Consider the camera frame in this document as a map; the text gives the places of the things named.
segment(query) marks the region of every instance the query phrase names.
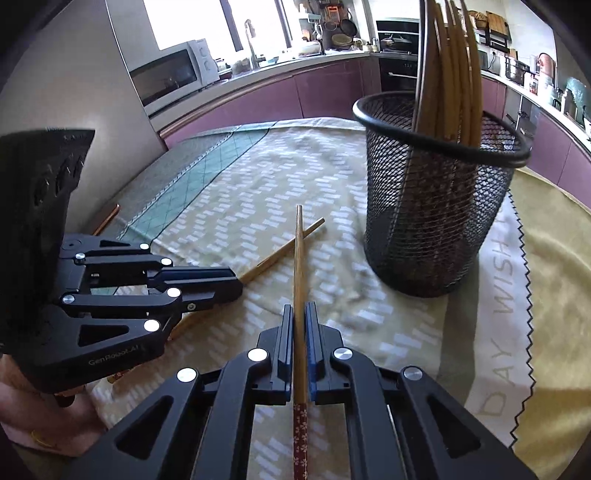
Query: microwave oven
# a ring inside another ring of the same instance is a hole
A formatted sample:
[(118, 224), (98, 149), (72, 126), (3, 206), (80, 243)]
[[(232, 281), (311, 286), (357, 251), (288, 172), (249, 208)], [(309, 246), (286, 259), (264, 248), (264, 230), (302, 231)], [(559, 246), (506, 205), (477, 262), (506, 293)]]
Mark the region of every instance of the microwave oven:
[(219, 80), (204, 38), (160, 50), (158, 58), (129, 75), (148, 115)]

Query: oven door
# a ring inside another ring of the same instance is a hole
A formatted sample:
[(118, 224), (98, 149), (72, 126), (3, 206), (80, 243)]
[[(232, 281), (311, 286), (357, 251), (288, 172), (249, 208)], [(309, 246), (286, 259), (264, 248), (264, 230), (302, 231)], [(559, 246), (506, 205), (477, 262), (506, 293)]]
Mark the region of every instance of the oven door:
[(379, 59), (383, 92), (415, 90), (417, 87), (416, 59)]

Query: oven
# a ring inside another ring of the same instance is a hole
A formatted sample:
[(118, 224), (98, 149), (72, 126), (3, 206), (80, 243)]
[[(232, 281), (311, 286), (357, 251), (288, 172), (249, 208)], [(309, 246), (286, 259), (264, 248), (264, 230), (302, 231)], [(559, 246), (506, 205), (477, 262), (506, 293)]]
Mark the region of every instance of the oven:
[(413, 18), (383, 18), (376, 22), (382, 91), (417, 87), (419, 24)]
[(415, 90), (418, 55), (380, 54), (379, 75), (383, 92)]

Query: wire mesh basket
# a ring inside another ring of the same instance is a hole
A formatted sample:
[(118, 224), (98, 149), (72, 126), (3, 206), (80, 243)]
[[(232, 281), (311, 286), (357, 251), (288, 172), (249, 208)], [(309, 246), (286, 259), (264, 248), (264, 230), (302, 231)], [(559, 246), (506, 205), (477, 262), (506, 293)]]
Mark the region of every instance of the wire mesh basket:
[(414, 92), (358, 100), (366, 126), (365, 254), (379, 278), (417, 297), (457, 287), (530, 156), (523, 137), (485, 112), (480, 149), (413, 132)]

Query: kitchen counter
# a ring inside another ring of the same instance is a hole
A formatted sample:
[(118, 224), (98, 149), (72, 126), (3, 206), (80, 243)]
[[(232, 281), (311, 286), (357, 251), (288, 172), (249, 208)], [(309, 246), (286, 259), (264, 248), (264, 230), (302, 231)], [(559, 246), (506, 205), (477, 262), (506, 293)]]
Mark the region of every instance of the kitchen counter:
[(482, 71), (482, 76), (484, 78), (488, 78), (502, 83), (510, 89), (522, 95), (524, 98), (527, 98), (531, 103), (539, 107), (552, 120), (557, 122), (563, 129), (565, 129), (569, 136), (571, 136), (575, 141), (577, 141), (577, 143), (581, 147), (583, 147), (587, 152), (591, 153), (591, 141), (589, 141), (589, 136), (587, 135), (587, 133), (585, 133), (585, 131), (581, 127), (579, 127), (579, 124), (575, 123), (569, 117), (563, 115), (560, 112), (560, 110), (557, 110), (556, 108), (547, 103), (540, 102), (540, 98), (537, 95), (534, 95), (528, 89), (520, 85), (517, 85), (516, 83), (510, 81), (506, 77), (498, 76), (494, 73), (485, 71)]
[(256, 83), (270, 80), (273, 77), (284, 76), (296, 70), (322, 66), (334, 61), (369, 57), (370, 55), (372, 54), (363, 51), (330, 51), (326, 55), (290, 60), (277, 65), (264, 67), (260, 70), (240, 74), (230, 80), (214, 83), (203, 90), (187, 95), (185, 98), (151, 115), (150, 121), (156, 132), (161, 135), (166, 134), (167, 126), (173, 124), (176, 120), (188, 113), (198, 110), (219, 98), (230, 96), (233, 93), (239, 93), (241, 90), (247, 89)]
[[(162, 137), (166, 137), (170, 134), (170, 130), (174, 130), (174, 125), (179, 119), (183, 119), (192, 112), (202, 111), (204, 109), (207, 110), (209, 105), (215, 105), (220, 99), (237, 98), (261, 84), (279, 81), (297, 72), (326, 66), (337, 61), (368, 57), (387, 57), (390, 55), (392, 54), (362, 51), (330, 51), (322, 56), (305, 57), (264, 67), (260, 70), (240, 74), (230, 80), (217, 82), (199, 92), (194, 92), (154, 115), (151, 115), (150, 121), (152, 122), (154, 129)], [(486, 71), (482, 71), (482, 76), (483, 78), (502, 83), (506, 87), (528, 99), (531, 103), (545, 112), (554, 122), (559, 124), (586, 152), (591, 154), (591, 141), (589, 140), (589, 136), (578, 126), (578, 124), (563, 115), (559, 110), (549, 104), (541, 102), (537, 95), (532, 94), (528, 89), (517, 85), (506, 77), (498, 76)]]

